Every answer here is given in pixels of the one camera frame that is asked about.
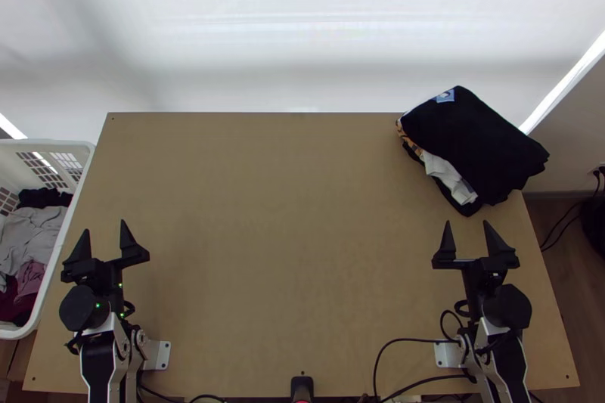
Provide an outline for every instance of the white laundry basket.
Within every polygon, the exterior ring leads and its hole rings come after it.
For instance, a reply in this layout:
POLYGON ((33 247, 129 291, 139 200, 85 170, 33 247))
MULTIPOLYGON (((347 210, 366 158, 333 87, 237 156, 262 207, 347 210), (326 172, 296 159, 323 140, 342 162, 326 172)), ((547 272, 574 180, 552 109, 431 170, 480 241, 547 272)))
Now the white laundry basket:
POLYGON ((29 320, 22 327, 0 322, 0 339, 20 339, 36 328, 78 203, 80 183, 86 177, 94 152, 95 147, 87 141, 0 140, 0 225, 15 210, 22 189, 57 188, 73 194, 29 320))

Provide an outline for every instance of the folded clothes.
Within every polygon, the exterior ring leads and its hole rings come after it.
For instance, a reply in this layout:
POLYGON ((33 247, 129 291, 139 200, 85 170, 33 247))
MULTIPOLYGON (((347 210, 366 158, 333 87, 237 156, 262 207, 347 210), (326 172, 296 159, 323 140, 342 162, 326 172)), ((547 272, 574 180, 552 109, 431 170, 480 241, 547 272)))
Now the folded clothes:
POLYGON ((461 86, 410 110, 399 120, 416 146, 447 160, 495 205, 542 172, 548 152, 461 86))
POLYGON ((410 154, 412 159, 424 166, 427 175, 433 177, 433 180, 435 180, 435 183, 437 183, 437 186, 452 206, 463 215, 469 216, 474 214, 481 207, 481 203, 474 204, 479 196, 461 177, 453 165, 415 144, 405 134, 399 119, 396 121, 396 126, 397 133, 403 140, 404 149, 410 154))
POLYGON ((477 199, 476 192, 463 180, 454 166, 445 159, 433 156, 428 151, 422 153, 424 168, 428 176, 439 178, 451 191, 451 196, 461 205, 472 203, 477 199))

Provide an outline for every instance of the gray cloth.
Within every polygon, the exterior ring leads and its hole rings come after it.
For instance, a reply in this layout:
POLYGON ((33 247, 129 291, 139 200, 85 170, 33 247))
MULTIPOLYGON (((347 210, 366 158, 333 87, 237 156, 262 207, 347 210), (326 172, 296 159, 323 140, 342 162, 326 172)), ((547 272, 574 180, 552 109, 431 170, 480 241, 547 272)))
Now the gray cloth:
POLYGON ((6 218, 0 238, 0 291, 6 291, 6 276, 35 261, 47 265, 67 208, 21 208, 6 218))

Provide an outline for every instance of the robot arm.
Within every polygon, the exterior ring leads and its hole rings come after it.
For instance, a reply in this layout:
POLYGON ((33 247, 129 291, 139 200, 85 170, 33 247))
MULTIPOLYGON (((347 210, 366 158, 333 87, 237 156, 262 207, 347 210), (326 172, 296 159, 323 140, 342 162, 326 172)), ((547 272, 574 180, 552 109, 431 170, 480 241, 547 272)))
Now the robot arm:
POLYGON ((170 342, 150 340, 140 326, 126 320, 135 308, 124 301, 122 270, 149 261, 149 252, 123 220, 119 248, 121 258, 92 258, 90 233, 84 230, 63 262, 61 281, 76 286, 63 299, 59 316, 76 333, 67 347, 80 357, 88 403, 134 403, 137 373, 165 370, 169 363, 170 342))
POLYGON ((529 326, 532 305, 514 285, 504 284, 508 270, 520 266, 515 249, 488 222, 483 229, 487 257, 458 259, 449 222, 433 257, 434 269, 462 272, 467 298, 457 304, 457 312, 470 319, 458 331, 458 344, 435 345, 436 362, 439 367, 466 368, 485 403, 529 403, 523 330, 529 326), (464 305, 467 312, 461 311, 464 305))

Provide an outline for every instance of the maroon cloth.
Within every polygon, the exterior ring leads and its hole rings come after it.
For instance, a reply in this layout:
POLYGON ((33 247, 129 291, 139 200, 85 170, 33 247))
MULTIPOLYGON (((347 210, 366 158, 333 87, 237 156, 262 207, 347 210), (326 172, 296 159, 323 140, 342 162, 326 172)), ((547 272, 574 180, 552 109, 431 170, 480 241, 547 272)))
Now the maroon cloth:
POLYGON ((19 327, 23 326, 32 314, 36 296, 37 294, 28 294, 15 302, 17 279, 8 275, 6 277, 6 291, 0 293, 0 321, 15 323, 19 327))
POLYGON ((21 266, 19 272, 17 272, 17 297, 14 298, 15 303, 28 294, 38 294, 40 285, 42 285, 44 271, 45 266, 33 260, 21 266))

